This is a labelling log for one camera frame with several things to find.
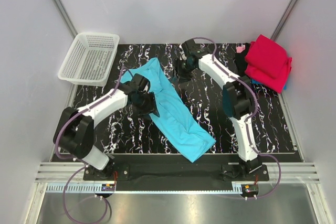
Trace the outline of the cyan t shirt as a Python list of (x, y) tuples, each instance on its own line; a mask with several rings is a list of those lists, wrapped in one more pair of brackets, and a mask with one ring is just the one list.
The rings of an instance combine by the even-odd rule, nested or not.
[(150, 82), (150, 91), (154, 93), (160, 115), (150, 114), (154, 124), (179, 153), (195, 162), (215, 144), (215, 139), (194, 120), (165, 76), (158, 58), (124, 73), (121, 82), (130, 81), (135, 74), (144, 76)]

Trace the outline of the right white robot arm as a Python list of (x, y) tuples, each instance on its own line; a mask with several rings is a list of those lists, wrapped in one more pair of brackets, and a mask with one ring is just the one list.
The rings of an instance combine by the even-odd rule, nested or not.
[(215, 57), (215, 51), (202, 48), (194, 39), (179, 45), (180, 55), (174, 60), (174, 75), (179, 82), (190, 81), (199, 69), (222, 88), (223, 110), (231, 120), (238, 143), (238, 173), (250, 180), (262, 162), (253, 134), (252, 117), (257, 112), (257, 99), (247, 76), (239, 76), (226, 68)]

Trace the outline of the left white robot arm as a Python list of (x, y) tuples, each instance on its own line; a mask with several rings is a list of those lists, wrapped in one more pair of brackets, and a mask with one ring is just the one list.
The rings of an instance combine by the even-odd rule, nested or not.
[(130, 81), (117, 81), (109, 93), (78, 109), (67, 107), (58, 122), (53, 143), (60, 159), (76, 158), (95, 168), (103, 180), (113, 175), (113, 159), (94, 145), (95, 128), (114, 112), (131, 105), (139, 116), (159, 116), (150, 81), (134, 74)]

